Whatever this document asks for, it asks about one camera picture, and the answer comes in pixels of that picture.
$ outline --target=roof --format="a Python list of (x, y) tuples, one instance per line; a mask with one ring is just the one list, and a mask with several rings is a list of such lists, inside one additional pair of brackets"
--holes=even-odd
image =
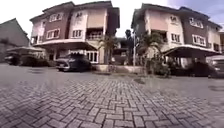
[(23, 31), (16, 18), (0, 24), (0, 39), (9, 40), (11, 45), (28, 46), (27, 33)]
[(197, 15), (197, 16), (202, 16), (202, 17), (204, 17), (206, 19), (209, 19), (210, 18), (206, 14), (203, 14), (203, 13), (198, 12), (198, 11), (194, 11), (194, 10), (192, 10), (190, 8), (187, 8), (187, 7), (180, 7), (179, 11), (182, 12), (182, 13), (183, 12), (186, 12), (186, 13), (191, 13), (191, 14), (194, 14), (194, 15)]
[(221, 25), (219, 25), (219, 24), (216, 24), (215, 22), (212, 22), (212, 21), (208, 21), (208, 23), (211, 25), (211, 26), (213, 26), (214, 28), (219, 28), (219, 29), (222, 29), (222, 26)]
[(153, 5), (153, 4), (142, 4), (142, 9), (150, 9), (150, 10), (157, 10), (157, 11), (164, 11), (164, 12), (171, 12), (171, 13), (177, 13), (177, 9), (160, 6), (160, 5)]
[(75, 5), (74, 9), (86, 9), (86, 8), (110, 8), (113, 7), (111, 1), (96, 1), (84, 4)]
[(60, 9), (89, 9), (89, 8), (112, 8), (111, 1), (96, 1), (96, 2), (89, 2), (84, 4), (75, 5), (72, 1), (62, 3), (59, 5), (55, 5), (53, 7), (47, 8), (43, 10), (43, 14), (35, 16), (30, 19), (31, 22), (38, 21), (39, 19), (43, 19), (47, 17), (47, 12), (55, 12)]
[(73, 8), (74, 6), (75, 6), (75, 4), (72, 1), (70, 1), (70, 2), (62, 3), (62, 4), (59, 4), (59, 5), (55, 5), (53, 7), (44, 9), (43, 12), (44, 13), (48, 12), (48, 11), (52, 12), (52, 11), (55, 11), (55, 10), (58, 10), (58, 9), (63, 9), (63, 8), (68, 9), (68, 8)]
[[(135, 9), (135, 11), (133, 13), (131, 28), (134, 27), (136, 20), (140, 17), (140, 15), (144, 15), (144, 12), (146, 10), (155, 10), (155, 11), (167, 12), (167, 13), (172, 13), (172, 14), (177, 14), (177, 15), (181, 15), (183, 13), (184, 14), (189, 13), (191, 15), (196, 15), (198, 17), (205, 18), (207, 20), (210, 18), (206, 14), (203, 14), (203, 13), (198, 12), (198, 11), (194, 11), (194, 10), (192, 10), (190, 8), (187, 8), (187, 7), (180, 7), (179, 9), (175, 9), (175, 8), (170, 8), (170, 7), (160, 6), (160, 5), (143, 3), (142, 7), (140, 9)], [(208, 21), (208, 22), (213, 27), (222, 28), (222, 26), (220, 26), (219, 24), (216, 24), (212, 21)]]

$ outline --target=tree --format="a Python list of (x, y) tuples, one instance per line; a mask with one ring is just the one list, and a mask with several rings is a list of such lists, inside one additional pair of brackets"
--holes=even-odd
[(109, 65), (111, 63), (111, 57), (113, 54), (113, 50), (117, 44), (116, 39), (111, 36), (105, 36), (105, 37), (103, 37), (103, 39), (101, 39), (99, 41), (99, 43), (100, 43), (100, 47), (98, 48), (98, 50), (102, 47), (104, 48), (104, 50), (106, 51), (106, 54), (107, 54), (107, 62), (106, 63)]
[[(148, 35), (148, 32), (145, 32), (141, 38), (140, 38), (140, 49), (144, 49), (145, 54), (148, 54), (148, 48), (154, 49), (157, 53), (155, 56), (157, 56), (157, 59), (161, 59), (161, 48), (163, 46), (163, 40), (162, 36), (159, 33), (152, 33), (151, 35)], [(153, 59), (154, 61), (151, 61), (150, 63), (150, 69), (152, 71), (152, 74), (154, 74), (154, 68), (155, 68), (155, 61), (156, 59)], [(145, 74), (147, 74), (147, 63), (148, 63), (148, 58), (146, 55), (145, 62), (144, 62), (144, 67), (145, 67)]]
[(126, 35), (126, 40), (127, 40), (127, 44), (128, 44), (128, 65), (131, 64), (131, 57), (132, 57), (132, 51), (133, 51), (133, 39), (131, 37), (131, 30), (127, 29), (125, 31), (125, 35)]

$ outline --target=paved driveway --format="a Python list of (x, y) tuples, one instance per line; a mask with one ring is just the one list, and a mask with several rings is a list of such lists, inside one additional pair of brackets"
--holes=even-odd
[(126, 76), (0, 65), (0, 126), (224, 127), (223, 92), (219, 87), (224, 83), (222, 80), (148, 78), (142, 81)]

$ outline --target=car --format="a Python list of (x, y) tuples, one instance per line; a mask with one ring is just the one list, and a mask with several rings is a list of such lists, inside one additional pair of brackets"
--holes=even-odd
[(63, 72), (90, 71), (91, 67), (91, 62), (86, 59), (86, 56), (79, 53), (72, 53), (56, 60), (56, 68)]
[(5, 57), (5, 61), (9, 65), (18, 65), (20, 62), (20, 55), (17, 53), (8, 53)]
[(207, 59), (209, 64), (210, 74), (209, 78), (223, 77), (224, 76), (224, 56), (213, 56)]

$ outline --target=cloudy sky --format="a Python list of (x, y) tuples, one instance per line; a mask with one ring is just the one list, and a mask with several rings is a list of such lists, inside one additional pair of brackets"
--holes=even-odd
[[(30, 18), (41, 14), (42, 10), (69, 0), (1, 0), (0, 23), (17, 18), (22, 28), (30, 35), (32, 23)], [(93, 0), (72, 0), (75, 4)], [(117, 36), (124, 36), (124, 31), (130, 28), (133, 10), (140, 8), (141, 3), (152, 3), (178, 8), (187, 6), (211, 16), (217, 23), (224, 23), (223, 0), (112, 0), (115, 7), (120, 8), (121, 28)]]

